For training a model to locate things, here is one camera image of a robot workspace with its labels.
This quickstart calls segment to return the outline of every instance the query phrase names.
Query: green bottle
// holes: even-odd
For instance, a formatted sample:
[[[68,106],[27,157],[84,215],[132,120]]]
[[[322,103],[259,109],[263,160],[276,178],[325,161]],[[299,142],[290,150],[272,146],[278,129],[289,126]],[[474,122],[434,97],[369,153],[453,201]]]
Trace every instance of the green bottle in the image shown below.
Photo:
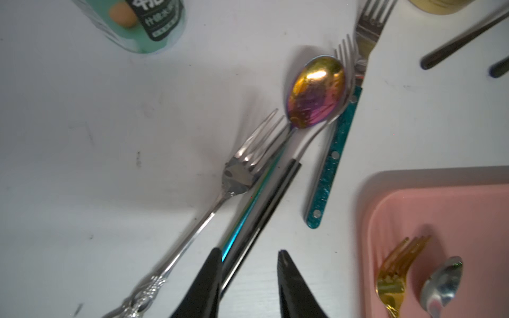
[[[103,34],[135,53],[172,46],[184,31],[180,0],[72,0]]]

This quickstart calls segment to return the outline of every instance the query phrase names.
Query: fork tines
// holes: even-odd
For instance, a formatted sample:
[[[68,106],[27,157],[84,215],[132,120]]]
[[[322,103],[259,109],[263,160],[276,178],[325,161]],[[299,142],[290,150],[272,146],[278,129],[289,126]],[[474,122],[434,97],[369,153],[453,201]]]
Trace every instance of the fork tines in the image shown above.
[[[416,237],[410,243],[408,243],[409,238],[405,238],[385,259],[380,273],[406,275],[413,261],[426,247],[430,238],[431,236]]]
[[[270,113],[270,115],[265,118],[262,123],[254,130],[254,132],[246,139],[244,144],[239,148],[239,150],[235,153],[234,157],[244,164],[248,165],[256,173],[262,168],[262,164],[257,166],[261,161],[264,161],[267,157],[269,150],[272,148],[275,141],[284,131],[284,128],[280,130],[280,132],[273,137],[269,142],[267,140],[270,138],[274,130],[279,126],[285,115],[279,117],[275,124],[271,125],[268,130],[265,128],[269,124],[269,122],[274,118],[277,113],[277,108]]]
[[[371,4],[372,0],[367,0],[360,16],[371,24],[382,26],[387,22],[397,1],[398,0],[375,0],[373,4]]]
[[[357,51],[349,34],[343,39],[341,44],[337,46],[338,59],[345,70],[345,80],[347,90],[345,97],[350,99],[355,88],[355,61],[357,60]]]

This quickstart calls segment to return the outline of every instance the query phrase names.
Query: bottle label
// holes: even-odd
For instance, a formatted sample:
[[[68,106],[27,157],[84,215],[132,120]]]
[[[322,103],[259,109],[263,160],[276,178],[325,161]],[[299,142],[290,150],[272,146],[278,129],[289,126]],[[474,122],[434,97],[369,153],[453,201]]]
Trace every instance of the bottle label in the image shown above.
[[[161,41],[177,26],[184,6],[180,0],[126,0],[153,41]]]

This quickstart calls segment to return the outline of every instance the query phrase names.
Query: gold fork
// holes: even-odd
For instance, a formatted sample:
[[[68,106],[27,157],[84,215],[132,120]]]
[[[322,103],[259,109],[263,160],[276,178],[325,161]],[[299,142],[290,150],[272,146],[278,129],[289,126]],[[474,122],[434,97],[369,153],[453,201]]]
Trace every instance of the gold fork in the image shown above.
[[[431,236],[414,238],[409,244],[405,238],[389,254],[380,267],[376,291],[392,318],[400,316],[400,308],[405,297],[406,276],[413,261],[419,256]]]

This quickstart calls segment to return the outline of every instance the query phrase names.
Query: ornate fork handle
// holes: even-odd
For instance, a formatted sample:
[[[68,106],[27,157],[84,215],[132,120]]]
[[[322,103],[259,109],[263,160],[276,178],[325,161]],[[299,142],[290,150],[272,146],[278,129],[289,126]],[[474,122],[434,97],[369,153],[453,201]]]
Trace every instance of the ornate fork handle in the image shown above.
[[[156,274],[150,278],[150,281],[143,284],[140,288],[137,288],[132,296],[122,305],[123,311],[119,315],[120,318],[141,318],[143,316],[156,298],[161,286],[166,282],[166,278],[173,266],[175,266],[182,254],[189,248],[203,228],[207,226],[219,207],[232,196],[233,194],[230,192],[221,192],[213,206],[203,214],[202,218],[188,236],[186,236],[177,249],[155,271]]]

